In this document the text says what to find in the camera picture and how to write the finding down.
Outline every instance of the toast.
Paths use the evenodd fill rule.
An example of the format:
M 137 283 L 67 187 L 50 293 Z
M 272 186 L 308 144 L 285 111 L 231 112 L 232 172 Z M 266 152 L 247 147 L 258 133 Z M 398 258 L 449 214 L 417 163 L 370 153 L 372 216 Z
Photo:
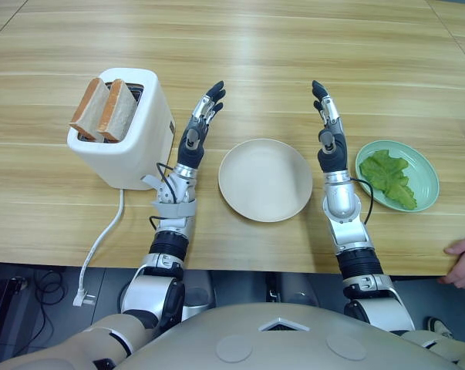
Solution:
M 111 142 L 122 141 L 133 120 L 136 105 L 126 83 L 122 79 L 116 79 L 110 87 L 97 132 Z
M 100 78 L 95 78 L 86 87 L 69 125 L 90 141 L 103 141 L 96 128 L 102 117 L 103 108 L 109 98 L 109 89 Z

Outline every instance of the beige plate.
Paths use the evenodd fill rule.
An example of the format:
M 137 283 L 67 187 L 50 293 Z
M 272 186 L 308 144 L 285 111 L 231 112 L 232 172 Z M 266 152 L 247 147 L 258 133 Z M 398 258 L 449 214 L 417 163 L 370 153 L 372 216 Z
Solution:
M 294 216 L 308 203 L 312 172 L 291 146 L 254 139 L 226 154 L 218 185 L 227 203 L 244 217 L 275 222 Z

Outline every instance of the gray strap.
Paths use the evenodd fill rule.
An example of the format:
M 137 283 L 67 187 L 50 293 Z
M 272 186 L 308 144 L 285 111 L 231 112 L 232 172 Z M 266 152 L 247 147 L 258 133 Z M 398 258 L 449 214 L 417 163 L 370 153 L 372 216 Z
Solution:
M 158 210 L 161 217 L 165 218 L 182 218 L 194 216 L 196 214 L 197 200 L 190 203 L 159 203 L 152 202 L 153 206 Z
M 162 183 L 158 177 L 152 175 L 146 175 L 141 178 L 141 180 L 152 189 L 158 190 L 160 184 Z

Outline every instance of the empty plate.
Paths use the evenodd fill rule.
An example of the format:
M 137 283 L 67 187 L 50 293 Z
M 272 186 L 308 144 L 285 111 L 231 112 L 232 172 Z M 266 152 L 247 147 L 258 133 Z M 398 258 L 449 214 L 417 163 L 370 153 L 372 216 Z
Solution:
M 254 139 L 229 151 L 218 171 L 227 203 L 255 221 L 275 222 L 296 215 L 312 193 L 309 163 L 291 146 Z
M 409 162 L 409 166 L 403 169 L 403 174 L 409 177 L 409 188 L 414 192 L 414 198 L 417 202 L 415 210 L 407 210 L 402 205 L 394 200 L 385 197 L 381 190 L 374 189 L 374 199 L 394 210 L 401 210 L 403 212 L 420 212 L 426 208 L 431 207 L 438 195 L 440 194 L 440 182 L 438 175 L 433 166 L 417 150 L 408 145 L 391 140 L 379 140 L 365 145 L 357 154 L 355 158 L 355 171 L 359 179 L 366 180 L 362 175 L 359 166 L 368 157 L 378 150 L 388 150 L 389 156 L 393 158 L 403 158 Z M 369 194 L 369 187 L 364 183 L 361 184 L 364 191 Z

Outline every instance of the lettuce leaf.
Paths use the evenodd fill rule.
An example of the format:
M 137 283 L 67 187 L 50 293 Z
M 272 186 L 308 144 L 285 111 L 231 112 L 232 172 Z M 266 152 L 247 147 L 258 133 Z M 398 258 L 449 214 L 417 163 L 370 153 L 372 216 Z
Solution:
M 414 192 L 407 186 L 409 177 L 403 169 L 409 163 L 403 158 L 392 158 L 388 150 L 378 150 L 360 165 L 362 175 L 375 189 L 379 189 L 391 200 L 402 204 L 408 210 L 417 208 Z

